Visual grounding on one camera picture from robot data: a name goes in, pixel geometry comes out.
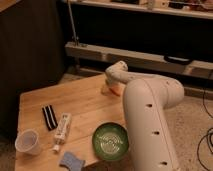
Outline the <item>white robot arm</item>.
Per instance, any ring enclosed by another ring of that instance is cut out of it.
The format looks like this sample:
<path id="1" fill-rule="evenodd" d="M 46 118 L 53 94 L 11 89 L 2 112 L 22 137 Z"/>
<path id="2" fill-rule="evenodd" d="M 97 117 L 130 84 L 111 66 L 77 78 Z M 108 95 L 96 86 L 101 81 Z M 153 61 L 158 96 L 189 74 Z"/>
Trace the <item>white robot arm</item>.
<path id="1" fill-rule="evenodd" d="M 183 85 L 176 79 L 129 72 L 124 61 L 105 70 L 106 85 L 119 92 L 125 84 L 123 110 L 134 171 L 181 171 L 164 115 L 165 108 L 184 98 Z"/>

